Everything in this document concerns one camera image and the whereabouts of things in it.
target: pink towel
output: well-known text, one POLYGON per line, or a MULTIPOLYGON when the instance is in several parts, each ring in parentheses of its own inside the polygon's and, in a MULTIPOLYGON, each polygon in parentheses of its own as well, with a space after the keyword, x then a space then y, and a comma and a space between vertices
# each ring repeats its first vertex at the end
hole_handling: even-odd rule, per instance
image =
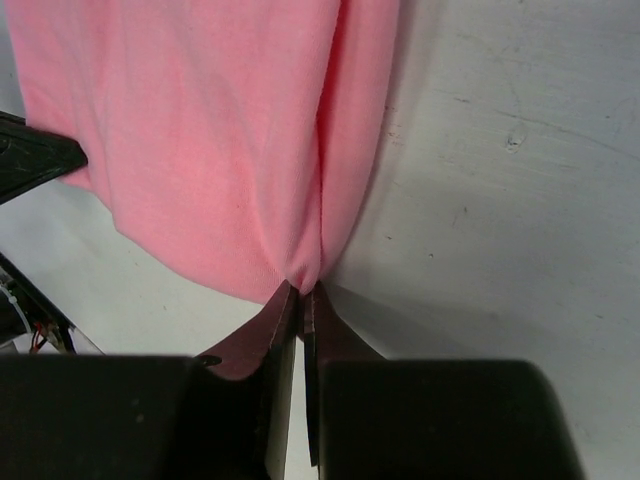
POLYGON ((116 228, 264 301, 349 237, 398 0, 5 0, 30 125, 76 138, 116 228))

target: cable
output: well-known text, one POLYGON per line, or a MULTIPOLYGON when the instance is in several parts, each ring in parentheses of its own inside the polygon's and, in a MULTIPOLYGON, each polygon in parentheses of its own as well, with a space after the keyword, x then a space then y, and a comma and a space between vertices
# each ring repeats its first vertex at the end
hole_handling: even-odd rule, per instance
POLYGON ((44 344, 47 343, 47 337, 42 333, 44 327, 40 322, 36 322, 36 330, 33 332, 33 336, 31 337, 31 348, 29 349, 29 353, 38 353, 44 344))
POLYGON ((7 297, 7 300, 9 300, 9 303, 13 305, 13 308, 15 308, 16 312, 18 312, 18 316, 20 317, 20 320, 22 320, 22 323, 24 324, 24 328, 27 329, 27 333, 31 333, 32 332, 31 326, 29 325, 27 316, 22 311, 22 308, 20 308, 20 305, 18 305, 18 299, 9 290, 7 290, 5 286, 2 284, 0 284, 0 292, 4 293, 4 296, 7 297))

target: black plastic part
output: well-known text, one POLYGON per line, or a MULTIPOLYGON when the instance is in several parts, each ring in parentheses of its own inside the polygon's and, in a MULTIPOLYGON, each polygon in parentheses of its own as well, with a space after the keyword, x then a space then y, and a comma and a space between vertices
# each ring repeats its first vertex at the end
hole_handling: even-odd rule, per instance
POLYGON ((196 358, 0 357, 0 477, 281 480, 297 303, 196 358))
POLYGON ((554 394, 509 361, 321 369, 320 478, 582 479, 554 394))
POLYGON ((0 205, 87 164, 80 145, 0 112, 0 205))
POLYGON ((7 357, 3 479, 267 478, 245 458, 251 382, 229 384, 189 358, 7 357))
MULTIPOLYGON (((12 293, 18 298, 18 303, 27 314, 27 320, 29 320, 31 327, 35 328, 35 321, 45 325, 48 323, 56 324, 65 352, 75 353, 76 350, 69 334, 69 329, 73 328, 73 324, 60 309, 45 297, 2 253, 0 253, 0 270, 6 273, 5 278, 9 277, 11 279, 12 293)), ((24 330, 20 326, 17 328, 20 332, 24 330)))

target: white wall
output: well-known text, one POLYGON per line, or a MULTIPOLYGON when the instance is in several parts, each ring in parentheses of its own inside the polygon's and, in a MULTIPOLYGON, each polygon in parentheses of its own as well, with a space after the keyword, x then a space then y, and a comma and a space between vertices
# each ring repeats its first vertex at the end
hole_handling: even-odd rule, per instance
MULTIPOLYGON (((400 32, 340 312, 392 356, 535 361, 590 478, 638 478, 640 2, 403 0, 400 32)), ((0 106, 19 112, 0 36, 0 106)), ((0 250, 105 351, 196 353, 255 311, 168 272, 67 187, 0 222, 0 250)), ((313 478, 296 388, 288 476, 313 478)))

